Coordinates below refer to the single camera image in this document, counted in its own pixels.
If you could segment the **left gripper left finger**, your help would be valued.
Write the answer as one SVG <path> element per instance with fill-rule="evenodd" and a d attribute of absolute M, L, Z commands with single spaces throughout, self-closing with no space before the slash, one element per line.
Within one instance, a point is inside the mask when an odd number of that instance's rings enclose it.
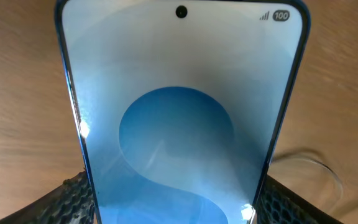
<path fill-rule="evenodd" d="M 85 171 L 28 206 L 0 219 L 0 224 L 93 224 L 96 206 Z"/>

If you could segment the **blue Galaxy smartphone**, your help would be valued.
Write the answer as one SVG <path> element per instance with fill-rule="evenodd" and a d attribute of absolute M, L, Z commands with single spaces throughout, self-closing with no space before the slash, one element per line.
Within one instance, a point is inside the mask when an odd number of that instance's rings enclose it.
<path fill-rule="evenodd" d="M 303 1 L 57 1 L 99 223 L 250 223 L 310 32 Z"/>

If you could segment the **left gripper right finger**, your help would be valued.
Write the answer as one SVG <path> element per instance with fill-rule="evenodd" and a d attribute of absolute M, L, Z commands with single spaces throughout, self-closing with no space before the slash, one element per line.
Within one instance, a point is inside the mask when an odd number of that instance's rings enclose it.
<path fill-rule="evenodd" d="M 257 224 L 342 224 L 269 175 L 255 210 Z"/>

